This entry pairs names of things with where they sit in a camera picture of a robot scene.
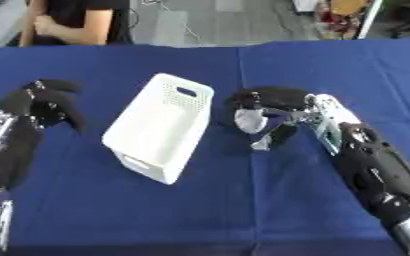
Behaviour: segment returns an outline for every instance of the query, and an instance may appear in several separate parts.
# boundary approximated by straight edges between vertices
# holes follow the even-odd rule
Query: robotic hand
[[[227,100],[237,126],[258,133],[274,116],[284,122],[252,144],[269,150],[309,126],[331,156],[346,186],[400,247],[410,255],[410,165],[379,134],[333,96],[265,86],[237,92]]]
[[[75,85],[59,80],[38,80],[0,100],[0,254],[7,248],[13,203],[8,191],[26,176],[42,131],[66,121],[77,131],[82,116],[65,92]]]

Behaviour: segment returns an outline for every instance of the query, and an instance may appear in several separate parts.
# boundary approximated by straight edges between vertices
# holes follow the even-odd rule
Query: blue tablecloth
[[[172,186],[125,169],[101,144],[160,72],[216,92],[210,126]],[[88,126],[81,135],[66,124],[45,131],[28,179],[13,191],[12,252],[400,255],[310,131],[274,152],[254,153],[249,137],[228,125],[222,102],[260,85],[330,93],[410,161],[410,40],[0,49],[0,98],[38,78],[81,85],[76,105]]]

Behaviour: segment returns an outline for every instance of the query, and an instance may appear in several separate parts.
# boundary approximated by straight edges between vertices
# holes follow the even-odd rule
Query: floor
[[[269,41],[317,40],[312,18],[296,15],[291,0],[130,0],[141,44],[174,47],[236,46]],[[0,46],[19,31],[24,0],[0,4]],[[131,13],[131,24],[136,15]]]

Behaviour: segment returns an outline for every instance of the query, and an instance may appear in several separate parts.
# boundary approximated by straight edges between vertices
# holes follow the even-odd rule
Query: white basket
[[[158,74],[102,142],[127,168],[173,184],[208,126],[213,95],[208,86]]]

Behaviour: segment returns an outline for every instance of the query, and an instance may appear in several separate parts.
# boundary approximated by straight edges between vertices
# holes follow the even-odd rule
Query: black glove
[[[0,151],[0,188],[11,189],[26,176],[44,128],[68,122],[81,131],[84,122],[62,91],[77,92],[74,84],[39,80],[0,101],[0,109],[18,117]]]

